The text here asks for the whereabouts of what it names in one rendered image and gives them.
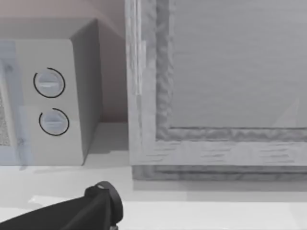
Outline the grey wooden cabinet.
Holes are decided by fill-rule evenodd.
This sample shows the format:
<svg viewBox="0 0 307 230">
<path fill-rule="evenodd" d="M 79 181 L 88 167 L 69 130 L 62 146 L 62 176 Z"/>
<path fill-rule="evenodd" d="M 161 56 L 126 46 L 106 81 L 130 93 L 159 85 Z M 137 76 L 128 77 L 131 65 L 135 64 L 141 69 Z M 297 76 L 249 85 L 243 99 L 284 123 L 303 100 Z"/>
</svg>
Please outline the grey wooden cabinet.
<svg viewBox="0 0 307 230">
<path fill-rule="evenodd" d="M 125 0 L 135 180 L 307 180 L 307 0 Z"/>
</svg>

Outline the pale microwave knob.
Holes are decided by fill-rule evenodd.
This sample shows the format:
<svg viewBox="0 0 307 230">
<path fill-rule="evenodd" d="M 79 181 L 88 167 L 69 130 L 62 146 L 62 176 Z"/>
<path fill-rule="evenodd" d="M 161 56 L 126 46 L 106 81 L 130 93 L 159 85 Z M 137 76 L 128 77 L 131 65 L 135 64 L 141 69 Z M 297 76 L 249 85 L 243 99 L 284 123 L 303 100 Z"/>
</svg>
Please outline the pale microwave knob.
<svg viewBox="0 0 307 230">
<path fill-rule="evenodd" d="M 46 68 L 34 74 L 33 85 L 43 97 L 57 98 L 65 91 L 66 82 L 58 70 Z"/>
<path fill-rule="evenodd" d="M 39 115 L 39 125 L 46 134 L 58 137 L 68 131 L 70 121 L 62 110 L 52 108 Z"/>
</svg>

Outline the pale microwave oven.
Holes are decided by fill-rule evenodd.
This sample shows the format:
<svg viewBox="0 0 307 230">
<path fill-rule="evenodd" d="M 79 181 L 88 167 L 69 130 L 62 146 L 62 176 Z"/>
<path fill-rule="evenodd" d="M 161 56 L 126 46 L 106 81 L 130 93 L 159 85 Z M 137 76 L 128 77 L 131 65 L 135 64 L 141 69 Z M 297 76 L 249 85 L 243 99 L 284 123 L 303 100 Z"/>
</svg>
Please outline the pale microwave oven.
<svg viewBox="0 0 307 230">
<path fill-rule="evenodd" d="M 30 136 L 30 165 L 82 165 L 102 113 L 98 24 L 92 18 L 1 18 L 0 40 L 16 44 Z M 34 74 L 58 70 L 66 82 L 57 98 L 34 88 Z M 57 108 L 69 118 L 58 137 L 39 125 L 42 112 Z"/>
</svg>

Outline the glass microwave door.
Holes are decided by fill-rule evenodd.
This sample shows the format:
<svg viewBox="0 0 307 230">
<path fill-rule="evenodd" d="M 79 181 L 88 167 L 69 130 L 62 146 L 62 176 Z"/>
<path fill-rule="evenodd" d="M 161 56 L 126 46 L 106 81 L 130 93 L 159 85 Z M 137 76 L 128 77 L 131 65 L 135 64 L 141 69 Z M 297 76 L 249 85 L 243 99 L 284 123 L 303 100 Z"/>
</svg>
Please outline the glass microwave door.
<svg viewBox="0 0 307 230">
<path fill-rule="evenodd" d="M 0 166 L 32 163 L 16 44 L 0 40 Z"/>
</svg>

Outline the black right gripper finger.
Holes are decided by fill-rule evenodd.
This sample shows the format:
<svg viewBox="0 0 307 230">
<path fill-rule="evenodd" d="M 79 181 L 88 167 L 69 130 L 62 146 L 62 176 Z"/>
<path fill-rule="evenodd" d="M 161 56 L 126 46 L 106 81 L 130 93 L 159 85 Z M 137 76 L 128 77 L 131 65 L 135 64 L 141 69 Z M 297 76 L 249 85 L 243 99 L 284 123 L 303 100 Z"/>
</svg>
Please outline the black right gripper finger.
<svg viewBox="0 0 307 230">
<path fill-rule="evenodd" d="M 0 230 L 118 230 L 123 203 L 108 181 L 87 187 L 78 198 L 0 222 Z"/>
</svg>

